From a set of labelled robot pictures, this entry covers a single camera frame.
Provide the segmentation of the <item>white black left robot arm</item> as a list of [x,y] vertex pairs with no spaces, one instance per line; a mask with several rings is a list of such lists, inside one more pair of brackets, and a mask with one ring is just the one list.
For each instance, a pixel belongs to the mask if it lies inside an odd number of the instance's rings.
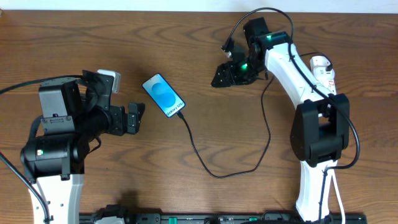
[[102,134],[139,131],[143,103],[111,105],[121,76],[109,70],[40,82],[42,116],[21,150],[24,175],[32,186],[34,223],[78,223],[85,158]]

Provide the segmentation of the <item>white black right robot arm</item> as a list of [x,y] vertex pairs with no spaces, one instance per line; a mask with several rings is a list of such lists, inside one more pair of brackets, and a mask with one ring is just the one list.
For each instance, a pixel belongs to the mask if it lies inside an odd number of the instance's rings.
[[244,35],[249,52],[229,36],[221,48],[229,61],[218,66],[211,85],[250,85],[260,72],[278,79],[295,108],[290,145],[301,169],[295,211],[301,222],[328,223],[330,188],[337,186],[338,159],[349,143],[349,100],[336,92],[328,59],[314,56],[306,66],[292,34],[270,31],[260,17],[244,25]]

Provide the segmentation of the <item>blue Galaxy smartphone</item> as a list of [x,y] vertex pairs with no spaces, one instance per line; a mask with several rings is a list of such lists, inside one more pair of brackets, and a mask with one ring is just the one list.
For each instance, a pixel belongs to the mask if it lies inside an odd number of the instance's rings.
[[185,107],[183,99],[160,73],[149,78],[142,87],[168,118]]

